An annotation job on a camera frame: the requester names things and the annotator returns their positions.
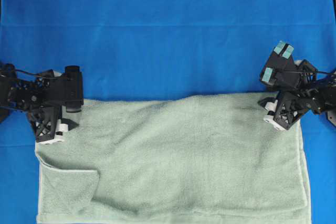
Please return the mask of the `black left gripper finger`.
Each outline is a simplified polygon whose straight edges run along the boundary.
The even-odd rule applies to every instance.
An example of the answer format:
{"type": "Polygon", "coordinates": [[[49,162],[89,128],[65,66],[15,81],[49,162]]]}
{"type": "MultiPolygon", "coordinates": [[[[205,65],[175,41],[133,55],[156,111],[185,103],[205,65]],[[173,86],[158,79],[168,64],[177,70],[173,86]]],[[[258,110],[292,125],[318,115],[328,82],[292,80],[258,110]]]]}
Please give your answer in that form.
{"type": "Polygon", "coordinates": [[[54,144],[64,141],[63,133],[55,133],[54,107],[33,110],[33,131],[38,144],[54,144]]]}
{"type": "Polygon", "coordinates": [[[55,133],[69,132],[79,126],[79,113],[68,113],[64,106],[55,106],[55,133]]]}

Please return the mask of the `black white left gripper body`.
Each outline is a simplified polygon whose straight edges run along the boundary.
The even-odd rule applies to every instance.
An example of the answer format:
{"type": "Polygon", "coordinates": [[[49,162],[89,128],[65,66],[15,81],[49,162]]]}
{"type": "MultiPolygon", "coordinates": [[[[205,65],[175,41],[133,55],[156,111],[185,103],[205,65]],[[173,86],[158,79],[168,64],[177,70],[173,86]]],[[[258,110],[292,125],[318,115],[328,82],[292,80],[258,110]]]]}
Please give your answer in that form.
{"type": "Polygon", "coordinates": [[[7,114],[13,111],[29,112],[44,107],[64,106],[63,97],[58,97],[66,80],[65,73],[53,70],[33,74],[26,71],[7,72],[7,114]],[[20,79],[21,72],[35,77],[34,81],[20,79]]]}

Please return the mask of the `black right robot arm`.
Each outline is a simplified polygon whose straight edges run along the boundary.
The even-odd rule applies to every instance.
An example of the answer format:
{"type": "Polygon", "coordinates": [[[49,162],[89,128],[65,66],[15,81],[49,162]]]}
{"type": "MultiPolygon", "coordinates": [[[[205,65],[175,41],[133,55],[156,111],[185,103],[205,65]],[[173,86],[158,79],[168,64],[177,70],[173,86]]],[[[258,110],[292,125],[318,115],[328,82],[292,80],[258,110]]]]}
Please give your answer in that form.
{"type": "Polygon", "coordinates": [[[277,95],[258,101],[267,111],[264,121],[277,130],[289,130],[312,111],[317,115],[326,113],[329,122],[335,124],[335,72],[326,72],[322,79],[317,78],[319,73],[307,60],[267,61],[260,82],[277,95]]]}

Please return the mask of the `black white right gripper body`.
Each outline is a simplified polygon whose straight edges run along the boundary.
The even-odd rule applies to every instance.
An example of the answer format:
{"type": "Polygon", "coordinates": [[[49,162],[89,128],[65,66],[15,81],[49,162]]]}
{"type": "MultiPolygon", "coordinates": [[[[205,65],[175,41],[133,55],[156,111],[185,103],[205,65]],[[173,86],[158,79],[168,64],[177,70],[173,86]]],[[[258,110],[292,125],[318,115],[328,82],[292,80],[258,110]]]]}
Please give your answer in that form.
{"type": "Polygon", "coordinates": [[[317,70],[307,60],[300,61],[298,73],[300,74],[299,83],[296,88],[282,88],[280,91],[288,91],[299,96],[314,114],[322,114],[328,111],[328,73],[324,72],[325,77],[318,79],[317,70]]]}

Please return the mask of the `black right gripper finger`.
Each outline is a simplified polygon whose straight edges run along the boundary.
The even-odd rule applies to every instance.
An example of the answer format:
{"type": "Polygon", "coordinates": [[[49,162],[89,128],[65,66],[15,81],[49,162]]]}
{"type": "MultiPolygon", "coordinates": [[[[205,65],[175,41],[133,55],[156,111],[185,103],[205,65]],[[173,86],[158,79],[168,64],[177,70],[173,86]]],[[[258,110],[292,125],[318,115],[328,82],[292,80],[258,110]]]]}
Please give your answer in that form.
{"type": "Polygon", "coordinates": [[[276,98],[278,99],[276,111],[267,111],[264,121],[278,131],[289,130],[309,111],[305,100],[288,91],[280,91],[276,98]]]}
{"type": "Polygon", "coordinates": [[[274,97],[266,97],[259,100],[258,104],[267,111],[276,111],[278,99],[274,97]]]}

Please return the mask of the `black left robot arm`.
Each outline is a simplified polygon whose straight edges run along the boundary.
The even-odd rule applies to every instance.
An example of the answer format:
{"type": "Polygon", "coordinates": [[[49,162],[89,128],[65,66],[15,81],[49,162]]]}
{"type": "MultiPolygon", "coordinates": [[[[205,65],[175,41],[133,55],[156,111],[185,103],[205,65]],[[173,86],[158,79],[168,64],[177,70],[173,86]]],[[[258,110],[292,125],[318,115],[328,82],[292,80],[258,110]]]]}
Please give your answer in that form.
{"type": "Polygon", "coordinates": [[[63,133],[78,127],[78,122],[63,117],[79,113],[83,106],[82,73],[79,66],[66,66],[64,73],[52,69],[35,74],[34,81],[18,78],[13,64],[1,65],[1,120],[10,111],[26,113],[38,144],[64,140],[63,133]]]}

